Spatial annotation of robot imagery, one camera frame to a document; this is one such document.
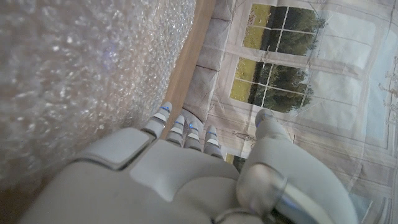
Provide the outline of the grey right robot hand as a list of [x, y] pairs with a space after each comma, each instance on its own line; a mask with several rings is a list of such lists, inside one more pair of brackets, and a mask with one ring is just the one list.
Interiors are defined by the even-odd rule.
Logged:
[[200, 142], [172, 105], [142, 129], [125, 128], [78, 153], [41, 191], [21, 223], [356, 223], [348, 191], [295, 145], [273, 114], [255, 120], [241, 169], [221, 155], [216, 129]]

